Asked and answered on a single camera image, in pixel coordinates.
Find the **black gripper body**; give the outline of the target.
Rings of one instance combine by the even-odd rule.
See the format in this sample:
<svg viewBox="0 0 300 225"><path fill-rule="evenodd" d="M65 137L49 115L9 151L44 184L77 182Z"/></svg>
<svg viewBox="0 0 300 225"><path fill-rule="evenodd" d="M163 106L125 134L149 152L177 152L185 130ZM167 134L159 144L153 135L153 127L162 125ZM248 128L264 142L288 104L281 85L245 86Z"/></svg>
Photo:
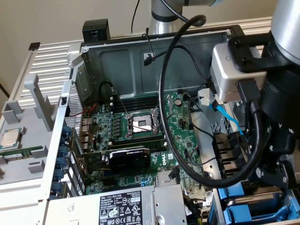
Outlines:
<svg viewBox="0 0 300 225"><path fill-rule="evenodd" d="M274 121L300 130L300 67L267 72L261 89L261 108Z"/></svg>

